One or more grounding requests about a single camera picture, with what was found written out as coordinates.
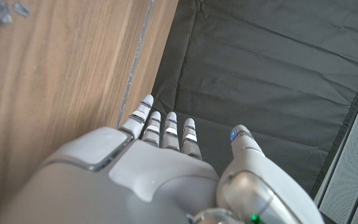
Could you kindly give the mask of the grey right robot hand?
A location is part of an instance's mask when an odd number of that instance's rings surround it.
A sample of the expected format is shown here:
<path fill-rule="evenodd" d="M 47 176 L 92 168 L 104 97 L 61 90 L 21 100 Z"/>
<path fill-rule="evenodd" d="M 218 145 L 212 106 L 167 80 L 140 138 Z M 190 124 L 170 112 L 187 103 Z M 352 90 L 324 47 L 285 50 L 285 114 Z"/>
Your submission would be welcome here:
<path fill-rule="evenodd" d="M 152 111 L 147 95 L 117 129 L 98 128 L 49 156 L 0 223 L 322 223 L 310 196 L 243 125 L 223 174 L 201 156 L 193 119 Z"/>

